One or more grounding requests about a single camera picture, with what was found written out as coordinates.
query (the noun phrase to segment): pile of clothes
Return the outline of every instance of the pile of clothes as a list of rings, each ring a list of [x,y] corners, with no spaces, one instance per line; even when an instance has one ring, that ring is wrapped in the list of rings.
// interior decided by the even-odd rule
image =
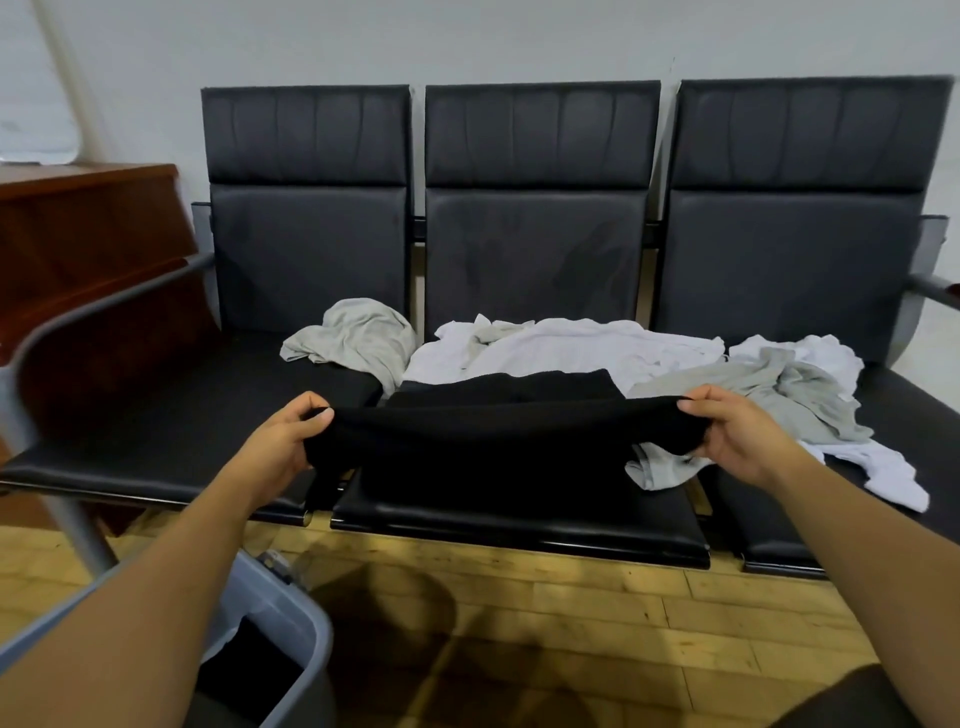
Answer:
[[[651,404],[653,398],[674,400],[701,384],[716,384],[756,402],[822,462],[830,455],[860,466],[868,477],[865,487],[877,496],[921,513],[929,507],[915,470],[856,422],[854,392],[863,361],[833,336],[807,336],[800,342],[754,336],[727,352],[719,338],[656,333],[633,321],[514,324],[478,316],[472,323],[445,324],[436,337],[417,349],[413,329],[399,313],[369,299],[349,299],[331,307],[322,326],[290,337],[280,354],[370,372],[383,384],[386,397],[402,382],[450,385],[491,375],[548,372],[603,371],[623,398]],[[474,389],[484,391],[483,386]],[[358,414],[360,419],[369,416]],[[678,453],[676,445],[666,449],[657,439],[633,442],[634,457],[624,465],[644,490],[674,488],[710,464]]]

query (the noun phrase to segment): dark pants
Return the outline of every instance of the dark pants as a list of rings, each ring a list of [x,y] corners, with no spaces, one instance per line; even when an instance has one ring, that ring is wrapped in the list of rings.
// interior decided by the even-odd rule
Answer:
[[[856,669],[798,705],[771,728],[922,728],[880,665]]]

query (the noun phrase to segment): chair leg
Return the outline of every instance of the chair leg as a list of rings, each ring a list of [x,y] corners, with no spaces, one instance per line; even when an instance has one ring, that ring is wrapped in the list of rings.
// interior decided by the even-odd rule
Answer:
[[[80,560],[94,578],[117,565],[116,554],[80,503],[69,497],[43,496],[60,530],[66,534]]]

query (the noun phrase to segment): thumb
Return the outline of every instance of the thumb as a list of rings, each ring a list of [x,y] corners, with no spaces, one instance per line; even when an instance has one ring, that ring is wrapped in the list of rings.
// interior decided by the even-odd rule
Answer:
[[[333,409],[328,407],[319,415],[311,417],[309,420],[291,423],[291,427],[298,440],[305,440],[308,437],[319,435],[329,427],[331,422],[333,422]]]
[[[708,417],[725,422],[730,418],[731,408],[726,402],[716,400],[677,400],[682,412],[694,417]]]

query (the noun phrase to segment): brown wooden furniture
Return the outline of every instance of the brown wooden furniture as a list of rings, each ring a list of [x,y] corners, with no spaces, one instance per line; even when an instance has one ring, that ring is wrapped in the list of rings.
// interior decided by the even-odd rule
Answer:
[[[0,165],[0,366],[44,321],[195,252],[172,164]],[[75,430],[90,404],[149,386],[215,330],[200,279],[179,281],[46,337],[21,373],[23,399],[43,435]],[[37,513],[24,498],[0,497],[0,522]],[[97,515],[111,530],[132,519],[109,511]]]

